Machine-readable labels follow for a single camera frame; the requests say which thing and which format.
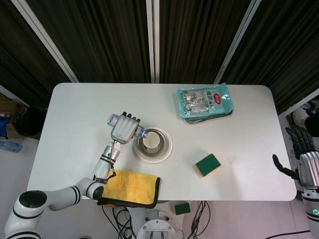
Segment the yellow towel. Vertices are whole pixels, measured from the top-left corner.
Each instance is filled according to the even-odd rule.
[[[115,170],[115,172],[116,176],[110,178],[104,187],[103,204],[155,207],[159,196],[160,178],[149,174],[122,170]]]

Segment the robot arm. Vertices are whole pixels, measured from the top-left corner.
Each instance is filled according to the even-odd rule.
[[[93,200],[102,197],[110,170],[115,175],[113,165],[118,158],[121,144],[128,143],[132,137],[147,137],[147,132],[139,126],[140,120],[124,112],[121,116],[112,114],[108,125],[112,126],[111,138],[101,155],[95,169],[95,180],[84,178],[76,185],[57,191],[27,191],[16,200],[4,228],[6,239],[40,239],[35,230],[41,214],[46,208],[52,211],[78,204],[82,196]]]
[[[303,202],[312,235],[319,239],[319,152],[315,150],[312,136],[295,125],[286,128],[293,142],[298,168],[292,171],[284,168],[277,156],[273,161],[279,171],[290,176],[305,188]]]
[[[82,195],[97,200],[104,187],[92,179],[84,178],[76,185],[57,191],[27,191],[16,200],[4,228],[6,238],[40,239],[35,230],[46,208],[52,211],[78,204]]]

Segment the striped curtain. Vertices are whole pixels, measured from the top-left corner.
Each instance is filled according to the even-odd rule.
[[[212,84],[250,0],[160,0],[160,83]]]
[[[319,2],[261,2],[221,82],[265,85],[280,114],[319,88]]]
[[[0,22],[0,85],[47,107],[53,88],[69,79],[11,1],[0,1]]]
[[[80,82],[151,82],[145,0],[27,3]]]

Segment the red label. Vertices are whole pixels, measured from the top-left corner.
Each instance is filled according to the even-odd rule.
[[[214,95],[215,102],[219,105],[221,103],[219,94]]]

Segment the water bottle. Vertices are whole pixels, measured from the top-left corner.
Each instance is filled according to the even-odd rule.
[[[0,149],[18,153],[22,149],[22,145],[12,141],[0,141]]]

